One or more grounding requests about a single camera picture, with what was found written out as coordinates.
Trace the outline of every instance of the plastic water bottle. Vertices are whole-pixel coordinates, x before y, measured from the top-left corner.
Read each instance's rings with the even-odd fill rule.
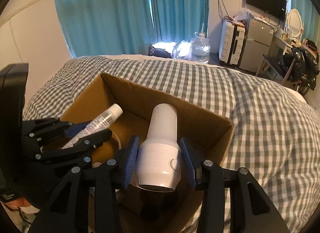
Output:
[[[206,64],[210,54],[209,39],[204,37],[204,33],[195,32],[195,36],[191,40],[189,60]]]

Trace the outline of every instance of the round mirror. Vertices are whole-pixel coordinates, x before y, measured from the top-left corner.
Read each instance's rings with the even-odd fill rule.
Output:
[[[287,17],[288,32],[292,31],[292,37],[298,38],[302,30],[302,20],[297,9],[292,9]]]

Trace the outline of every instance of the white tube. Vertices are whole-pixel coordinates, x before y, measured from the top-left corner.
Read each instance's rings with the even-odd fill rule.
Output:
[[[69,142],[67,142],[62,149],[73,147],[73,145],[78,142],[80,138],[85,136],[103,131],[110,127],[114,121],[122,114],[122,109],[117,104],[113,104],[107,110],[105,110],[101,115],[97,116],[92,120],[87,126],[77,133]]]
[[[177,144],[177,111],[169,104],[152,112],[147,139],[138,152],[135,169],[137,187],[174,191],[181,179],[181,150]]]

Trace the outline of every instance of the blue gripper pad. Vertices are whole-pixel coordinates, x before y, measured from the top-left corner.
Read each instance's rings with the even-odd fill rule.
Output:
[[[134,168],[136,166],[138,151],[139,151],[139,137],[131,136],[128,146],[126,148],[128,157],[123,170],[122,187],[126,189],[131,182]]]
[[[67,131],[65,137],[73,138],[77,133],[79,133],[81,130],[83,130],[89,122],[79,123],[72,125]]]
[[[184,165],[186,167],[186,173],[188,177],[188,181],[190,186],[195,190],[198,186],[198,182],[196,179],[196,168],[195,164],[193,163],[191,154],[189,152],[189,148],[192,147],[189,140],[185,139],[184,137],[180,140],[180,149],[181,149],[181,155],[184,162]]]

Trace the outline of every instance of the white hair dryer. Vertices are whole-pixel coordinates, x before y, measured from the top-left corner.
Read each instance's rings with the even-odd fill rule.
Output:
[[[135,168],[137,187],[157,192],[176,189],[181,179],[181,149],[177,144],[177,111],[159,104],[152,112],[147,139]]]

